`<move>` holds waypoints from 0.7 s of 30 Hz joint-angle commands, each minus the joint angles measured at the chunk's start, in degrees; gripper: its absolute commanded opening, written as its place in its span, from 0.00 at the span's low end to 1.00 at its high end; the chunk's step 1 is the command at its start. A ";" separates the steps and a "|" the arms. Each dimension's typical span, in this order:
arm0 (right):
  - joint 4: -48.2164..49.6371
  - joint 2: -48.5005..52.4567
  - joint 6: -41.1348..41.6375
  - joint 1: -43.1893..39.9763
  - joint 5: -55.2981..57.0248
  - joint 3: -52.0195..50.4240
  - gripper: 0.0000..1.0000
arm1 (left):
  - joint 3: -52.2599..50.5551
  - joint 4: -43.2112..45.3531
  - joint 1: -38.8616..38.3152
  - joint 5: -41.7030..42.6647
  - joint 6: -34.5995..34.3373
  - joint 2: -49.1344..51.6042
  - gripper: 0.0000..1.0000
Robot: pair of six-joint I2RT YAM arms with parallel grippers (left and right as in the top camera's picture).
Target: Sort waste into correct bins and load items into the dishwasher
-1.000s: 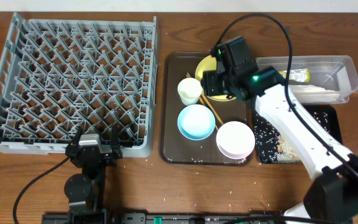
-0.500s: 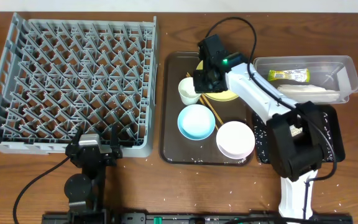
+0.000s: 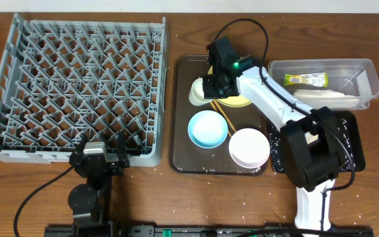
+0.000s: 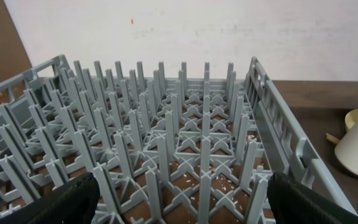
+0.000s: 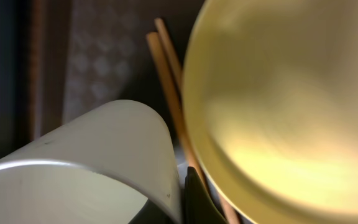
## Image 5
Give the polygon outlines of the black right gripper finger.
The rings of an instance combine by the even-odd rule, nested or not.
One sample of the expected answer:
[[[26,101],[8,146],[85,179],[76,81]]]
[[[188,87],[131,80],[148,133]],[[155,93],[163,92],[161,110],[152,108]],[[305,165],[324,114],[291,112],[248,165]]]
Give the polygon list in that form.
[[[189,224],[226,224],[214,206],[195,168],[187,168],[182,196],[182,217]],[[129,224],[174,224],[170,217],[148,200]]]

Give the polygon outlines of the white plastic cup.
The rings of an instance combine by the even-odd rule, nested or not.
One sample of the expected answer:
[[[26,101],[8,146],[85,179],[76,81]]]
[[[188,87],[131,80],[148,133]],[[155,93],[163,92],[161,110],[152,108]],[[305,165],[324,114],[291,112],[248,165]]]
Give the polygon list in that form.
[[[151,107],[117,100],[0,159],[0,223],[181,223],[170,133]]]

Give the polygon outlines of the yellow plastic plate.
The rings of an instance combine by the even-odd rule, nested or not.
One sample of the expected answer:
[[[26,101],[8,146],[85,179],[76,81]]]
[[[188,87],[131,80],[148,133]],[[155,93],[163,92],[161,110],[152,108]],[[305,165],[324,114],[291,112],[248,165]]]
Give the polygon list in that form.
[[[186,53],[188,133],[253,223],[358,223],[358,0],[206,1]]]

